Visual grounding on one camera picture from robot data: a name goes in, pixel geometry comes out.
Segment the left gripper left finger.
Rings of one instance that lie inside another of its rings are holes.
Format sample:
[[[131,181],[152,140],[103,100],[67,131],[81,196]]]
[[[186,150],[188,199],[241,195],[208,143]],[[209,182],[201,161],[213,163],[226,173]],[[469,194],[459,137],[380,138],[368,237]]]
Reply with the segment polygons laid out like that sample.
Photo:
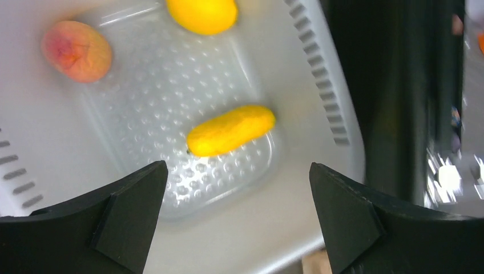
[[[29,216],[1,218],[2,273],[142,273],[168,177],[164,161]]]

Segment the yellow fake banana piece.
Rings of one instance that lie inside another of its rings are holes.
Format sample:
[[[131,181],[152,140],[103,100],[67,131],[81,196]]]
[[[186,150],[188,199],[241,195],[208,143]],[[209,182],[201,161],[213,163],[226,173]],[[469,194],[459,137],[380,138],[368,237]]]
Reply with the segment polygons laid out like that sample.
[[[186,138],[187,149],[197,157],[226,154],[266,135],[275,124],[276,116],[268,107],[240,106],[193,128]]]

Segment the yellow fake lemon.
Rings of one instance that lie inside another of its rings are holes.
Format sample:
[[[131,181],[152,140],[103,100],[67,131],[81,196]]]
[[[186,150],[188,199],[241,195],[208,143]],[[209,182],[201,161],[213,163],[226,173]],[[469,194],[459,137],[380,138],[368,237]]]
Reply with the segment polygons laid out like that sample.
[[[176,23],[199,35],[216,35],[230,29],[239,14],[235,1],[172,0],[166,6]]]

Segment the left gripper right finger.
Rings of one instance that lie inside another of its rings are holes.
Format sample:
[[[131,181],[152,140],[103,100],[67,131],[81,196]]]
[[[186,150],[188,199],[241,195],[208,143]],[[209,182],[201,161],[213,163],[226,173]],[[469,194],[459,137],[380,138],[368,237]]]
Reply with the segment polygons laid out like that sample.
[[[482,273],[483,219],[421,207],[312,163],[333,273]]]

